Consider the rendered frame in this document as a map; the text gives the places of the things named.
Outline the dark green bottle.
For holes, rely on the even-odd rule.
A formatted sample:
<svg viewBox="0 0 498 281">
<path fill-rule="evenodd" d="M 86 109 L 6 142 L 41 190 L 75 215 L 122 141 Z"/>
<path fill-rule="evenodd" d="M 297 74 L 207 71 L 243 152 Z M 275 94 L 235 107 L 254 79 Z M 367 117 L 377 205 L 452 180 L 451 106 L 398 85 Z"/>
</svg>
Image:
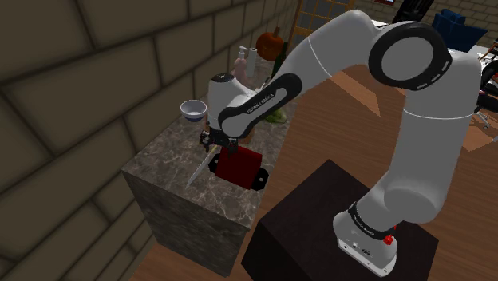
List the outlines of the dark green bottle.
<svg viewBox="0 0 498 281">
<path fill-rule="evenodd" d="M 271 78 L 273 78 L 275 76 L 275 74 L 279 71 L 282 63 L 285 61 L 285 59 L 287 57 L 287 48 L 288 48 L 288 42 L 284 42 L 283 47 L 281 49 L 281 52 L 279 53 L 279 55 L 275 59 L 273 70 L 271 73 Z"/>
</svg>

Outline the pink soap dispenser bottle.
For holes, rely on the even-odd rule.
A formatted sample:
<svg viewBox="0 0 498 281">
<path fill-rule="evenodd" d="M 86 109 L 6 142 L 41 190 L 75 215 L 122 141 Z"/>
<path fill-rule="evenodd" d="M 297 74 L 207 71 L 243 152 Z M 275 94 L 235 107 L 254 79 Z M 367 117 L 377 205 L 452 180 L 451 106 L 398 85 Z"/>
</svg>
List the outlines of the pink soap dispenser bottle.
<svg viewBox="0 0 498 281">
<path fill-rule="evenodd" d="M 244 46 L 239 47 L 238 57 L 234 61 L 234 69 L 231 71 L 231 75 L 233 75 L 238 82 L 242 85 L 249 87 L 249 81 L 247 77 L 247 59 L 245 58 L 245 54 L 247 52 L 247 48 Z"/>
</svg>

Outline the green lettuce head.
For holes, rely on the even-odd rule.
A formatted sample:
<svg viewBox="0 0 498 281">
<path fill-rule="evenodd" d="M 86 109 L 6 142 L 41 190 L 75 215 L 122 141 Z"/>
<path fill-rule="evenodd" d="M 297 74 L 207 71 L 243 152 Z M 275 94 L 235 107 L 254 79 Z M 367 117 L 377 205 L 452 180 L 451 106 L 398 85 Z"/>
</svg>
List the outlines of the green lettuce head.
<svg viewBox="0 0 498 281">
<path fill-rule="evenodd" d="M 264 120 L 269 123 L 284 124 L 287 121 L 287 116 L 282 109 L 277 109 Z"/>
</svg>

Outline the red box with black ends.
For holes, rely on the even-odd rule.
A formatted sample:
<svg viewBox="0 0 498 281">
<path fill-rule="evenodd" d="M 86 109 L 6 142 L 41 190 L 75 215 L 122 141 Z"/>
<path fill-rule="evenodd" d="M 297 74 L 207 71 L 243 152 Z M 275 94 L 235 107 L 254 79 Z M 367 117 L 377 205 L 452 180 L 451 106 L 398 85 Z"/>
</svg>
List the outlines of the red box with black ends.
<svg viewBox="0 0 498 281">
<path fill-rule="evenodd" d="M 222 148 L 210 161 L 208 167 L 217 177 L 247 190 L 265 188 L 269 173 L 262 166 L 263 155 L 244 147 L 229 153 Z"/>
</svg>

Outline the silver kitchen knife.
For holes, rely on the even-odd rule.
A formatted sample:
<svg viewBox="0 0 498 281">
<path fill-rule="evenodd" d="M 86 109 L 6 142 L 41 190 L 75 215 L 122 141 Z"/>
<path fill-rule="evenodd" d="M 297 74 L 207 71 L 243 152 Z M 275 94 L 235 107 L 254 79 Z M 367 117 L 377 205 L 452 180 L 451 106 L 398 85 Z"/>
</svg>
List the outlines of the silver kitchen knife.
<svg viewBox="0 0 498 281">
<path fill-rule="evenodd" d="M 202 163 L 198 166 L 198 168 L 194 171 L 190 179 L 188 180 L 185 188 L 188 188 L 192 182 L 196 179 L 196 177 L 202 172 L 202 170 L 209 164 L 211 161 L 211 158 L 214 156 L 216 149 L 218 148 L 217 145 L 215 145 L 207 154 L 207 156 L 204 158 Z"/>
</svg>

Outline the orange pumpkin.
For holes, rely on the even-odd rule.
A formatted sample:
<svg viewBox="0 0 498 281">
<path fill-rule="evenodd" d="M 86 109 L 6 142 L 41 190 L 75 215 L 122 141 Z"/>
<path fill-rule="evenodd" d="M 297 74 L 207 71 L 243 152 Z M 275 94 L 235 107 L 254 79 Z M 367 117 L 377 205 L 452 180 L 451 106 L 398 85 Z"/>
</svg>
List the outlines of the orange pumpkin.
<svg viewBox="0 0 498 281">
<path fill-rule="evenodd" d="M 280 27 L 276 26 L 273 32 L 261 34 L 255 44 L 257 54 L 266 61 L 274 61 L 281 53 L 284 41 L 279 36 Z"/>
</svg>

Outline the dark robot stand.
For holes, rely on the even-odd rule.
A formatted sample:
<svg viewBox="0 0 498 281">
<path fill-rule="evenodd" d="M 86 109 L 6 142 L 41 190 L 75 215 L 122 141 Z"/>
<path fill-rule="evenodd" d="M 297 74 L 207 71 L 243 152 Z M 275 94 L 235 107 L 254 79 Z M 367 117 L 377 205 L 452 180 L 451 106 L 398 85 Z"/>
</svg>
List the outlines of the dark robot stand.
<svg viewBox="0 0 498 281">
<path fill-rule="evenodd" d="M 339 249 L 333 218 L 368 190 L 327 160 L 259 220 L 242 266 L 253 281 L 428 281 L 438 240 L 416 224 L 398 224 L 383 278 Z"/>
</svg>

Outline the white paper roll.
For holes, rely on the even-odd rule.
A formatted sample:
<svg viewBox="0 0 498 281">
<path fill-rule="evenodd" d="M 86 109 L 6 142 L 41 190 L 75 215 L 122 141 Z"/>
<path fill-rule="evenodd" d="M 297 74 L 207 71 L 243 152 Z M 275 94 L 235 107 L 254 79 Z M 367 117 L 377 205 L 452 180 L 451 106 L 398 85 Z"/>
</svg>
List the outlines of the white paper roll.
<svg viewBox="0 0 498 281">
<path fill-rule="evenodd" d="M 246 75 L 248 77 L 253 77 L 254 76 L 256 58 L 257 58 L 257 49 L 254 48 L 254 47 L 251 47 L 248 50 L 248 56 L 247 56 Z"/>
</svg>

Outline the wooden framed window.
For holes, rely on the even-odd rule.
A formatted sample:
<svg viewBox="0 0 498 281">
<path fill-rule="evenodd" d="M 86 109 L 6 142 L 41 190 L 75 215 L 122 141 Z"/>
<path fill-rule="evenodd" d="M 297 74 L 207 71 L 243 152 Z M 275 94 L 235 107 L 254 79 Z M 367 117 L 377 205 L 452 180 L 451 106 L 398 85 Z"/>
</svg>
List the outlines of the wooden framed window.
<svg viewBox="0 0 498 281">
<path fill-rule="evenodd" d="M 302 0 L 290 37 L 293 49 L 304 38 L 331 19 L 351 10 L 355 0 Z"/>
</svg>

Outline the white bowl with blue stripe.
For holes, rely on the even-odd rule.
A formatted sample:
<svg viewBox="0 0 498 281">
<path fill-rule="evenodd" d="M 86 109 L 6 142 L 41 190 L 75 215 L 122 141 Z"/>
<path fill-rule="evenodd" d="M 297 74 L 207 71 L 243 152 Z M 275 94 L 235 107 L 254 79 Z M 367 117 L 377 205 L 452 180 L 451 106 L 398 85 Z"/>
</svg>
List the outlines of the white bowl with blue stripe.
<svg viewBox="0 0 498 281">
<path fill-rule="evenodd" d="M 187 100 L 180 105 L 182 116 L 190 122 L 201 121 L 207 110 L 207 105 L 200 100 Z"/>
</svg>

